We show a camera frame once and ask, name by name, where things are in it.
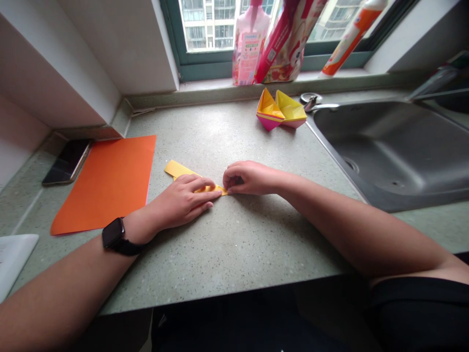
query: stainless steel sink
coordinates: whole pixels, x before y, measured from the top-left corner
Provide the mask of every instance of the stainless steel sink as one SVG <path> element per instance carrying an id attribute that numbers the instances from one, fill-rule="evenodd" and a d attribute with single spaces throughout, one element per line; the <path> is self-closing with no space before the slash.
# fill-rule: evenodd
<path id="1" fill-rule="evenodd" d="M 318 110 L 308 126 L 362 196 L 388 212 L 469 199 L 469 130 L 416 103 Z"/>

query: gray speckled countertop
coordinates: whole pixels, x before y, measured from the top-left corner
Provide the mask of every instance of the gray speckled countertop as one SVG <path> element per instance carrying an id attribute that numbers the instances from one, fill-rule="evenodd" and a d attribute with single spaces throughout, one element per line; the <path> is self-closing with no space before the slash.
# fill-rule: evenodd
<path id="1" fill-rule="evenodd" d="M 325 102 L 402 96 L 382 89 L 324 96 Z M 345 175 L 306 125 L 266 132 L 255 116 L 257 100 L 157 110 L 134 118 L 127 137 L 156 134 L 149 199 L 171 182 L 164 172 L 171 159 L 222 184 L 226 166 L 252 159 L 294 172 L 359 199 Z M 37 186 L 53 161 L 52 137 L 0 195 L 0 231 L 9 235 L 37 201 L 16 233 L 38 233 L 40 240 L 13 291 L 99 230 L 53 238 L 51 223 L 73 185 Z M 452 252 L 469 250 L 469 202 L 396 214 Z M 278 196 L 225 196 L 196 221 L 166 230 L 125 275 L 102 313 L 165 305 L 210 296 L 316 279 L 352 269 L 336 250 Z"/>

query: pink package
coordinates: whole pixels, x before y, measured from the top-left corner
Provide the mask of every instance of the pink package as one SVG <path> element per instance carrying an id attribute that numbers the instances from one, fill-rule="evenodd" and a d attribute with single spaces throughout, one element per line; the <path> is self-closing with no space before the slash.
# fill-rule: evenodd
<path id="1" fill-rule="evenodd" d="M 285 0 L 255 76 L 257 83 L 288 82 L 298 77 L 303 50 L 327 0 Z"/>

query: hand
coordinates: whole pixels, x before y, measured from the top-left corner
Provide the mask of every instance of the hand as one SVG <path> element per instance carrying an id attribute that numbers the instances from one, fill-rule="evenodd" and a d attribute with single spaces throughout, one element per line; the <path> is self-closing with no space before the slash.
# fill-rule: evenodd
<path id="1" fill-rule="evenodd" d="M 157 232 L 184 225 L 213 207 L 210 200 L 221 191 L 194 193 L 215 183 L 199 175 L 182 175 L 145 207 L 124 218 L 126 237 L 131 242 L 150 242 Z"/>
<path id="2" fill-rule="evenodd" d="M 228 166 L 223 174 L 223 187 L 228 194 L 243 193 L 265 195 L 276 192 L 285 173 L 255 161 L 237 161 Z"/>

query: white wall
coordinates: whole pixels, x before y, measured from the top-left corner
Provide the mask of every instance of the white wall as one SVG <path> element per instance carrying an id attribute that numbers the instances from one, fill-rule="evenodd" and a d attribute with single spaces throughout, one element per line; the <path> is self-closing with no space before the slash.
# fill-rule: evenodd
<path id="1" fill-rule="evenodd" d="M 56 0 L 0 1 L 0 12 L 110 123 L 121 94 Z"/>
<path id="2" fill-rule="evenodd" d="M 0 95 L 0 192 L 50 128 Z"/>
<path id="3" fill-rule="evenodd" d="M 58 0 L 123 94 L 179 89 L 158 0 Z"/>
<path id="4" fill-rule="evenodd" d="M 0 15 L 0 94 L 53 129 L 106 121 Z"/>
<path id="5" fill-rule="evenodd" d="M 463 23 L 467 21 L 461 23 L 456 17 L 452 20 L 451 28 L 446 27 L 447 22 L 440 21 L 458 2 L 459 0 L 420 0 L 364 68 L 370 73 L 434 69 L 451 58 L 454 47 L 463 48 L 467 44 L 467 33 L 462 32 Z"/>

